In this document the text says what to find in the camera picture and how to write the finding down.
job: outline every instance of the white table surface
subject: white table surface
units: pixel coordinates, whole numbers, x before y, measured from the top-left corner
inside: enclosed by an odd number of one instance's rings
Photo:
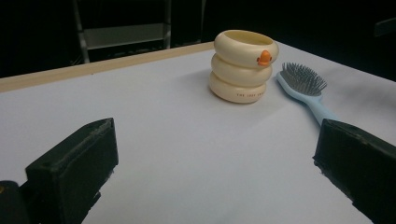
[[[85,224],[372,223],[318,167],[319,126],[275,79],[302,63],[327,82],[341,121],[396,145],[396,83],[278,43],[256,103],[208,88],[214,50],[0,93],[0,179],[69,134],[114,118],[120,164]]]

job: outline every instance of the wooden table edge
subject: wooden table edge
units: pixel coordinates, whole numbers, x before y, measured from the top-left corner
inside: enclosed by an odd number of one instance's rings
[[[111,59],[96,63],[85,63],[75,66],[51,69],[42,72],[18,75],[15,77],[0,78],[0,92],[14,91],[36,85],[65,80],[73,77],[93,75],[112,69],[137,65],[141,63],[151,63],[163,59],[174,58],[200,51],[213,49],[213,42],[190,45],[174,49],[163,49],[149,53],[137,54],[133,56]]]

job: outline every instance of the cream plastic ring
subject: cream plastic ring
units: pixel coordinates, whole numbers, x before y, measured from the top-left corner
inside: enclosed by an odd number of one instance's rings
[[[212,57],[212,71],[225,82],[242,87],[257,87],[264,84],[272,74],[272,66],[246,68],[224,62],[217,54]]]
[[[265,83],[259,87],[237,87],[218,79],[213,72],[210,74],[209,87],[218,97],[239,104],[256,102],[265,92]]]
[[[271,65],[279,53],[277,43],[266,35],[243,30],[228,30],[214,41],[216,53],[227,63],[263,68]]]

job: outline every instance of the orange knob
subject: orange knob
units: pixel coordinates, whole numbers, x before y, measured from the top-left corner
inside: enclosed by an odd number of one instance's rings
[[[268,64],[270,64],[271,60],[272,57],[268,50],[263,50],[260,58],[257,58],[258,65],[260,66],[267,66]]]

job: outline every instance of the hairbrush bristles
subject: hairbrush bristles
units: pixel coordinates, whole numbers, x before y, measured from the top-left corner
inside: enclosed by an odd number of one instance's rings
[[[281,75],[289,86],[297,92],[319,96],[327,86],[326,81],[314,70],[297,63],[282,63]]]

